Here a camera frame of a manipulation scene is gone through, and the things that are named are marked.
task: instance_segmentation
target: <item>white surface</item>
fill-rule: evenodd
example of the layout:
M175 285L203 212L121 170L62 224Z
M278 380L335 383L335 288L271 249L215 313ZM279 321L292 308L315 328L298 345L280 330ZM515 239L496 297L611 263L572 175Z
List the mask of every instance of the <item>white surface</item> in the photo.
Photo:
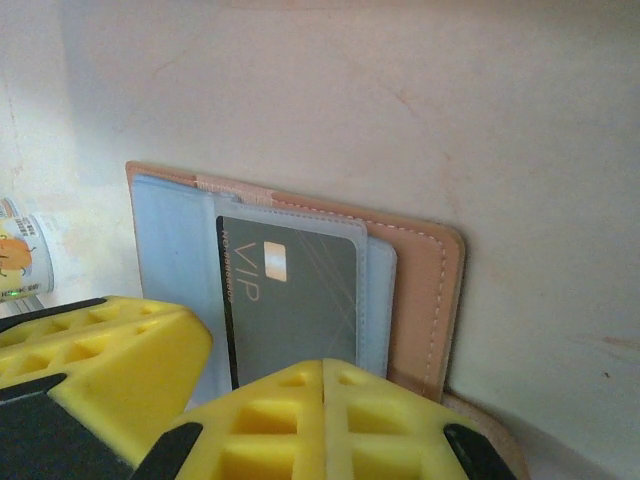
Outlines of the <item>white surface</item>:
M0 193L90 279L49 301L139 294L128 159L439 220L452 387L537 478L640 477L638 2L242 3L0 3Z

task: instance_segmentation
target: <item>cartoon character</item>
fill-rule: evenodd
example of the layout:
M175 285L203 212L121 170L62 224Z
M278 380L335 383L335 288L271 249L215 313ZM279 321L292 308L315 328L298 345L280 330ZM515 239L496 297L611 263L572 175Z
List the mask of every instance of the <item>cartoon character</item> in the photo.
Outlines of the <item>cartoon character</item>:
M6 277L2 270L22 270L22 276L27 273L26 268L31 265L31 252L36 247L29 249L24 240L8 238L0 235L0 275Z

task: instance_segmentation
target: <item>stitching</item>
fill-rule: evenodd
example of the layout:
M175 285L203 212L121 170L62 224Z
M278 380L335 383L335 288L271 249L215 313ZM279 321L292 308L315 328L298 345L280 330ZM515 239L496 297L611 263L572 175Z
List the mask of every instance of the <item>stitching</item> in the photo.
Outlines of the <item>stitching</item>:
M447 264L447 250L444 247L444 244L442 243L442 241L437 239L433 235L427 235L424 232L419 232L419 231L413 230L411 228L399 227L398 225L392 225L392 224L382 223L382 222L375 222L373 220L367 220L367 219L364 219L364 218L358 218L358 217L354 217L352 215L343 215L342 213L336 213L336 212L330 212L330 211L326 211L326 210L320 210L318 208L307 207L306 205L300 205L298 203L289 203L289 202L284 202L282 200L274 200L274 202L281 203L281 204L284 204L284 205L289 205L291 207L304 208L305 210L311 210L313 212L328 213L330 215L336 215L338 217L348 218L350 220L360 220L362 222L369 223L369 224L372 224L372 225L378 225L380 227L394 228L396 230L413 233L414 235L419 235L421 237L428 238L429 240L433 240L434 242L436 242L436 244L438 245L438 248L440 248L440 280L438 282L438 295L436 297L436 308L435 308L435 311L433 313L433 320L432 320L432 323L431 323L431 334L429 335L429 352L427 354L426 372L425 372L424 379L422 381L423 383L422 383L422 392L421 393L422 393L422 395L424 395L426 393L426 391L427 391L427 382L429 381L429 377L431 376L431 359L433 357L433 348L435 346L436 331L438 329L438 323L440 322L440 310L441 310L441 305L442 305L442 288L444 286L445 275L446 275L445 267L446 267L446 264Z

